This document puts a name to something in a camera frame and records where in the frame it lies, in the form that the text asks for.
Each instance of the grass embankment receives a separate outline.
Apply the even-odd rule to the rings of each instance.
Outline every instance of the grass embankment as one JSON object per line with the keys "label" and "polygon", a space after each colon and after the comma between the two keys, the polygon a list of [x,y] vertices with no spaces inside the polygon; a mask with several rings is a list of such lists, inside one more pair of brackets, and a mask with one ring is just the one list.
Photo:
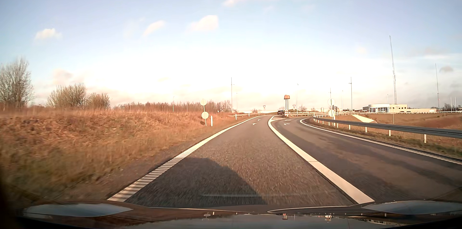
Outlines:
{"label": "grass embankment", "polygon": [[[388,119],[392,116],[388,115],[373,115],[370,114],[366,116],[368,118],[376,120],[378,123],[390,123]],[[354,118],[352,116],[338,116],[337,119]],[[348,125],[339,124],[333,127],[325,124],[310,122],[309,124],[314,124],[322,128],[327,128],[330,130],[338,130],[345,133],[350,133],[354,135],[360,135],[361,137],[373,138],[384,142],[392,142],[396,144],[401,144],[403,146],[410,146],[416,149],[423,149],[426,151],[439,153],[442,155],[453,156],[456,158],[462,158],[462,140],[456,138],[440,137],[440,136],[430,136],[427,135],[427,141],[424,143],[424,135],[408,132],[399,132],[391,131],[391,136],[388,136],[388,130],[373,129],[367,128],[367,132],[364,127],[360,126],[351,126],[351,130],[348,129]],[[462,125],[461,115],[449,115],[445,118],[437,117],[436,114],[426,114],[419,116],[418,114],[396,114],[395,115],[395,124],[400,125],[409,125],[409,126],[420,126],[420,127],[435,127],[443,129],[460,129]]]}
{"label": "grass embankment", "polygon": [[204,126],[200,114],[46,111],[3,115],[2,180],[10,189],[15,187],[49,200],[62,199],[79,183],[91,186],[131,161],[248,119],[214,114],[210,127],[210,118]]}

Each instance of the building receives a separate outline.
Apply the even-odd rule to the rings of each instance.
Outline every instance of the building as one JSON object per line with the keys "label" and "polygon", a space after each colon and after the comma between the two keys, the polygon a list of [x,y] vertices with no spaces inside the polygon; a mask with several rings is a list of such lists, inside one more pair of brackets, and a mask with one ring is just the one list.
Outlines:
{"label": "building", "polygon": [[367,112],[392,112],[392,113],[435,113],[436,109],[431,108],[409,108],[407,104],[390,105],[390,104],[373,104],[363,107]]}

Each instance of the white lane marking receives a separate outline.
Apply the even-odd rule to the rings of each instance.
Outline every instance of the white lane marking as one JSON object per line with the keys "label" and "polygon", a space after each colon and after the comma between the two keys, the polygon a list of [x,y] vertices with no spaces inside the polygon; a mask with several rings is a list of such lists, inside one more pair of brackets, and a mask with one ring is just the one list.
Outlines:
{"label": "white lane marking", "polygon": [[344,191],[349,197],[351,197],[357,203],[368,203],[373,202],[374,200],[368,195],[364,194],[361,190],[357,189],[354,185],[350,184],[348,181],[341,178],[339,175],[334,173],[332,170],[324,166],[322,163],[317,161],[308,153],[304,152],[297,145],[293,144],[286,137],[284,137],[280,132],[278,132],[272,125],[273,120],[268,120],[269,128],[291,149],[293,149],[298,155],[300,155],[304,160],[306,160],[311,166],[318,170],[319,173],[324,175],[328,180],[330,180],[334,185],[336,185],[340,190]]}
{"label": "white lane marking", "polygon": [[302,121],[302,120],[306,120],[306,119],[308,119],[308,118],[301,119],[301,120],[300,120],[300,123],[303,124],[303,125],[306,125],[306,126],[308,126],[308,127],[312,127],[312,128],[321,130],[321,131],[328,131],[328,132],[332,132],[332,133],[335,133],[335,134],[340,134],[340,135],[343,135],[343,136],[346,136],[346,137],[355,138],[355,139],[363,140],[363,141],[370,142],[370,143],[376,143],[376,144],[379,144],[379,145],[384,145],[384,146],[391,147],[391,148],[395,148],[395,149],[401,149],[401,150],[408,151],[408,152],[412,152],[412,153],[415,153],[415,154],[419,154],[419,155],[424,155],[424,156],[427,156],[427,157],[431,157],[431,158],[433,158],[433,159],[438,159],[438,160],[447,161],[447,162],[451,162],[451,163],[455,163],[455,164],[462,165],[462,162],[460,162],[460,161],[450,160],[450,159],[446,159],[446,158],[443,158],[443,157],[431,155],[431,154],[428,154],[428,153],[424,153],[424,152],[420,152],[420,151],[416,151],[416,150],[412,150],[412,149],[406,149],[406,148],[402,148],[402,147],[399,147],[399,146],[390,145],[390,144],[386,144],[386,143],[379,143],[379,142],[375,142],[375,141],[372,141],[372,140],[368,140],[368,139],[364,139],[364,138],[359,138],[359,137],[351,136],[351,135],[349,135],[349,134],[344,134],[344,133],[341,133],[341,132],[329,131],[329,130],[326,130],[326,129],[322,129],[322,128],[319,128],[319,127],[316,127],[316,126],[313,126],[313,125],[306,124],[306,123],[304,123],[304,122]]}
{"label": "white lane marking", "polygon": [[214,135],[210,136],[209,138],[206,138],[205,140],[195,144],[194,146],[192,146],[191,148],[183,151],[181,154],[177,155],[176,157],[174,157],[173,159],[165,162],[163,165],[161,165],[160,167],[154,169],[153,171],[151,171],[150,173],[148,173],[146,176],[136,180],[132,185],[129,185],[127,186],[126,188],[122,189],[120,192],[118,192],[117,194],[115,194],[114,196],[111,196],[108,198],[108,200],[112,200],[112,201],[118,201],[118,202],[124,202],[125,200],[127,200],[129,197],[133,196],[136,192],[138,192],[140,189],[142,189],[144,186],[146,186],[147,184],[151,183],[154,179],[157,179],[160,175],[162,175],[165,171],[169,170],[171,167],[173,167],[176,163],[178,163],[179,161],[181,161],[182,159],[186,158],[189,154],[191,154],[194,150],[200,148],[202,145],[204,145],[205,143],[207,143],[208,141],[210,141],[211,139],[215,138],[216,136],[222,134],[223,132],[231,129],[231,128],[234,128],[235,126],[238,126],[240,124],[243,124],[245,123],[246,121],[249,121],[251,119],[254,119],[254,118],[257,118],[258,116],[255,116],[253,118],[250,118],[250,119],[247,119],[243,122],[240,122],[238,124],[235,124],[231,127],[228,127],[224,130],[221,130],[217,133],[215,133]]}

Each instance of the blue sky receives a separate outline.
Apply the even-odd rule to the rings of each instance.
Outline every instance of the blue sky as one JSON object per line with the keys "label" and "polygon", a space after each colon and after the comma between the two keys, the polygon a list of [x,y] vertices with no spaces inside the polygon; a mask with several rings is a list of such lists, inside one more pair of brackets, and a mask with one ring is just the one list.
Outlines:
{"label": "blue sky", "polygon": [[440,102],[462,102],[461,12],[462,0],[0,0],[0,62],[29,61],[37,103],[75,82],[113,105],[218,101],[233,77],[240,110],[296,93],[326,107],[330,88],[347,107],[351,76],[359,108],[393,101],[391,35],[398,103],[431,107],[435,63]]}

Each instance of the road lane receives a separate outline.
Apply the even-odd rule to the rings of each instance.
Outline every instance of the road lane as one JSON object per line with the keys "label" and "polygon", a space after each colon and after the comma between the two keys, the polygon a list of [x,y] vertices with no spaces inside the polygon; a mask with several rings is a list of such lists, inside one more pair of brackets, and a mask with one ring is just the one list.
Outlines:
{"label": "road lane", "polygon": [[353,204],[269,129],[270,117],[213,138],[125,202],[180,208]]}
{"label": "road lane", "polygon": [[435,197],[462,200],[461,165],[321,131],[301,124],[299,120],[304,118],[278,120],[272,125],[374,200]]}

